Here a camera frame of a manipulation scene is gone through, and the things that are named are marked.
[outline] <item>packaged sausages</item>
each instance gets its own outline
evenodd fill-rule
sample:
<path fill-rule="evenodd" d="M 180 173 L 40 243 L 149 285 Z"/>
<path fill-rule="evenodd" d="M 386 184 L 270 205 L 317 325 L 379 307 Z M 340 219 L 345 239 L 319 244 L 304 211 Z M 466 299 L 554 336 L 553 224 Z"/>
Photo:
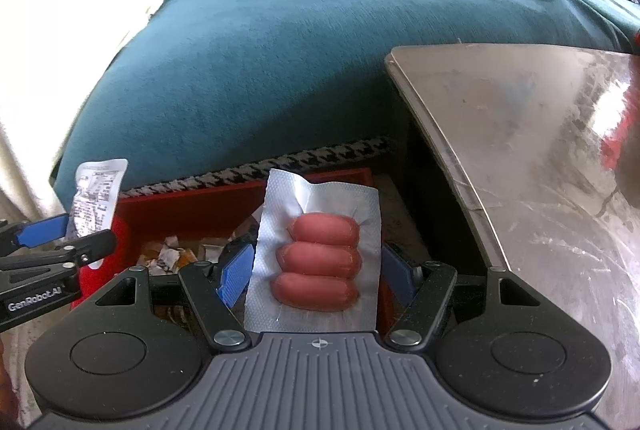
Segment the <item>packaged sausages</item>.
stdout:
<path fill-rule="evenodd" d="M 271 170 L 244 327 L 372 331 L 380 276 L 378 191 Z"/>

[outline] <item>screw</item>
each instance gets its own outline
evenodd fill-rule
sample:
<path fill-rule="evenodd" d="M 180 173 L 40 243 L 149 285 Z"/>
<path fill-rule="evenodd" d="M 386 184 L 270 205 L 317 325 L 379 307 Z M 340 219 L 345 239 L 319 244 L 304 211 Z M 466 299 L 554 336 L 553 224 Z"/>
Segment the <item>screw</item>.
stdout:
<path fill-rule="evenodd" d="M 389 339 L 398 346 L 412 347 L 422 341 L 422 337 L 409 329 L 398 329 L 389 334 Z"/>
<path fill-rule="evenodd" d="M 213 341 L 223 347 L 235 347 L 244 342 L 244 333 L 233 329 L 218 331 L 213 336 Z"/>

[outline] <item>red object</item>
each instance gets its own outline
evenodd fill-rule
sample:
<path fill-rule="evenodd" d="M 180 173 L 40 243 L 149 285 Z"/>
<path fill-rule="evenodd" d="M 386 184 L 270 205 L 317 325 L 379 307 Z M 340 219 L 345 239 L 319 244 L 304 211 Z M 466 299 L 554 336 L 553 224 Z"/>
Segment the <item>red object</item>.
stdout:
<path fill-rule="evenodd" d="M 328 313 L 348 309 L 360 296 L 353 280 L 300 273 L 280 273 L 271 281 L 271 293 L 281 304 Z"/>
<path fill-rule="evenodd" d="M 360 270 L 360 254 L 348 246 L 292 242 L 276 250 L 283 271 L 315 276 L 353 278 Z"/>
<path fill-rule="evenodd" d="M 360 227 L 355 220 L 332 214 L 302 214 L 293 219 L 287 229 L 293 240 L 328 246 L 355 248 L 360 238 Z"/>
<path fill-rule="evenodd" d="M 636 71 L 632 67 L 632 84 L 623 95 L 625 108 L 620 115 L 620 121 L 613 125 L 610 132 L 607 132 L 600 141 L 600 159 L 605 168 L 615 169 L 618 166 L 622 145 L 626 140 L 629 128 L 639 121 L 640 85 L 638 84 L 639 75 Z"/>
<path fill-rule="evenodd" d="M 368 168 L 310 174 L 312 183 L 340 181 L 373 186 Z M 98 269 L 80 270 L 82 298 L 91 296 L 114 275 L 133 266 L 140 249 L 150 240 L 168 235 L 178 238 L 230 236 L 264 201 L 266 182 L 254 181 L 185 192 L 121 199 L 111 229 L 116 235 L 116 251 Z M 394 322 L 393 294 L 381 281 L 378 289 L 378 330 L 386 333 Z"/>

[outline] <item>white blanket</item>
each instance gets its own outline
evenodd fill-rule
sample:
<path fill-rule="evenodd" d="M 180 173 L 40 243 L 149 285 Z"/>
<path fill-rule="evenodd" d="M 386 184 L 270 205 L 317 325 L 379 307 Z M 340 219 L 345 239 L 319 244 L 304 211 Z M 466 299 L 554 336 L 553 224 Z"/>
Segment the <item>white blanket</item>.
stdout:
<path fill-rule="evenodd" d="M 27 218 L 63 211 L 49 177 L 66 137 L 162 1 L 0 0 L 0 189 Z"/>

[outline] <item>red tray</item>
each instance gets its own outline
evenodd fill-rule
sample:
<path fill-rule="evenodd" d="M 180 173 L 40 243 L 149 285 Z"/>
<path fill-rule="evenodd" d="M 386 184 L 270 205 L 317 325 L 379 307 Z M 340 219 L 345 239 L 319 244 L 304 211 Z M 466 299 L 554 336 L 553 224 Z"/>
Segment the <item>red tray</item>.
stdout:
<path fill-rule="evenodd" d="M 305 176 L 312 183 L 340 181 L 373 186 L 368 168 L 316 173 Z M 121 199 L 111 229 L 116 235 L 116 251 L 100 268 L 80 270 L 82 298 L 78 304 L 106 284 L 114 275 L 133 266 L 142 244 L 163 240 L 228 237 L 264 201 L 266 182 L 253 181 L 201 190 L 172 192 L 149 197 Z M 392 294 L 386 284 L 378 290 L 378 331 L 386 333 L 394 321 Z"/>

